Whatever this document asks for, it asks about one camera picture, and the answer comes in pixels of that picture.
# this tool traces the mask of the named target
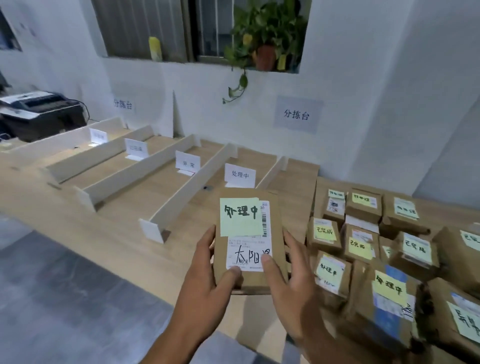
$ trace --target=wooden table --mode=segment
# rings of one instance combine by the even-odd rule
[[[167,146],[162,137],[149,141]],[[202,141],[188,152],[207,161],[221,145]],[[168,226],[164,245],[142,234],[138,218],[150,216],[175,193],[188,176],[169,162],[106,200],[97,213],[85,209],[72,186],[86,187],[131,163],[117,155],[62,184],[48,186],[35,168],[12,170],[0,159],[0,210],[76,253],[132,282],[162,300],[175,304],[195,244],[216,221],[218,190],[223,187],[221,168]],[[276,156],[239,148],[238,158],[228,162],[256,169],[256,183],[270,170]],[[39,161],[45,165],[50,161]],[[318,166],[288,161],[269,190],[278,194],[284,225],[300,241],[305,240],[312,208]],[[241,344],[281,361],[286,332],[280,324],[271,296],[232,296],[219,330]]]

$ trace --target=black printer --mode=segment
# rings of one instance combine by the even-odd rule
[[[45,91],[0,97],[0,114],[13,136],[24,142],[86,125],[80,102]]]

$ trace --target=potted plant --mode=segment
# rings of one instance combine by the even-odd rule
[[[249,7],[248,11],[234,7],[233,46],[227,46],[224,54],[232,69],[240,67],[243,74],[237,88],[228,88],[230,99],[223,99],[224,104],[243,95],[248,86],[247,67],[285,72],[300,62],[307,21],[299,15],[299,1],[270,0],[262,6],[250,1]]]

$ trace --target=gray floor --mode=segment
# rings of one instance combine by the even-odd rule
[[[0,215],[0,363],[137,363],[173,307]],[[283,363],[300,362],[287,342]],[[192,363],[272,361],[221,333]]]

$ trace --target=cardboard box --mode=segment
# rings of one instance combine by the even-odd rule
[[[352,189],[347,196],[345,214],[378,224],[382,218],[382,195]]]
[[[288,280],[287,276],[287,261],[285,257],[285,248],[283,241],[283,232],[282,232],[282,219],[280,216],[280,207],[278,204],[278,197],[272,192],[265,190],[256,190],[253,188],[224,188],[220,191],[220,198],[251,198],[258,197],[260,201],[268,201],[269,203],[269,213],[270,213],[270,232],[271,232],[271,247],[272,247],[272,257],[275,262],[278,264],[280,271],[282,272],[283,278],[285,281]],[[227,253],[228,251],[228,240],[232,237],[221,236],[220,233],[220,215],[217,220],[216,225],[216,237],[215,237],[215,253],[213,260],[213,270],[215,281],[218,282],[223,273],[227,270]],[[243,259],[247,262],[244,264],[233,264],[239,265],[242,268],[243,282],[240,286],[236,287],[236,294],[269,294],[270,289],[268,287],[265,274],[261,268],[262,264],[259,260],[260,256],[263,253],[266,245],[256,242],[246,242],[244,246]],[[230,252],[234,254],[233,250],[236,250],[236,246],[233,247],[233,243],[230,246]],[[248,271],[246,269],[251,269],[248,267],[253,267],[256,271]]]
[[[440,268],[437,244],[401,232],[392,245],[388,264],[421,282],[431,280]]]
[[[341,229],[345,221],[347,192],[348,189],[345,188],[329,188],[317,183],[313,216],[335,221],[338,228]]]
[[[434,345],[428,345],[421,354],[408,353],[403,364],[465,364],[465,362],[437,348]]]
[[[439,249],[439,277],[480,299],[480,241],[478,233],[444,227],[432,239]]]
[[[313,273],[322,291],[322,306],[337,312],[347,302],[351,263],[319,251]]]
[[[373,292],[376,272],[404,282],[408,305],[402,307]],[[417,282],[400,270],[371,261],[360,279],[357,293],[350,290],[350,300],[342,311],[339,328],[354,340],[391,358],[402,356],[410,348]]]
[[[411,196],[397,193],[383,195],[383,216],[379,228],[380,234],[389,239],[395,239],[400,231],[416,236],[430,234],[421,204]]]
[[[384,264],[388,264],[388,261],[390,260],[390,255],[392,252],[392,246],[394,245],[393,240],[384,238],[383,236],[380,236],[378,238],[378,243],[380,246],[380,260]]]
[[[321,239],[318,234],[324,231],[332,232],[329,234],[334,240]],[[323,250],[324,252],[338,255],[342,253],[342,243],[340,241],[340,233],[335,221],[320,218],[310,218],[307,230],[307,246],[310,251]]]
[[[480,300],[464,293],[453,284],[435,278],[420,288],[417,302],[419,332],[429,342],[449,352],[466,363],[480,363],[480,343],[460,334],[454,315],[462,316],[480,340],[480,332],[473,329],[473,323],[480,331]]]
[[[375,234],[374,232],[359,228],[354,225],[345,224],[342,228],[342,232],[340,233],[340,235],[342,236],[342,245],[343,245],[342,257],[348,262],[353,263],[353,261],[357,259],[368,264],[373,258],[380,259],[378,234]],[[351,238],[355,239],[359,243],[362,243],[363,246],[365,246],[365,244],[363,243],[369,243],[372,248],[371,249],[372,258],[368,259],[364,256],[360,256],[356,254],[355,252],[357,251],[361,252],[361,251],[358,249],[355,249],[356,247],[352,245],[354,244],[354,242],[350,241]]]

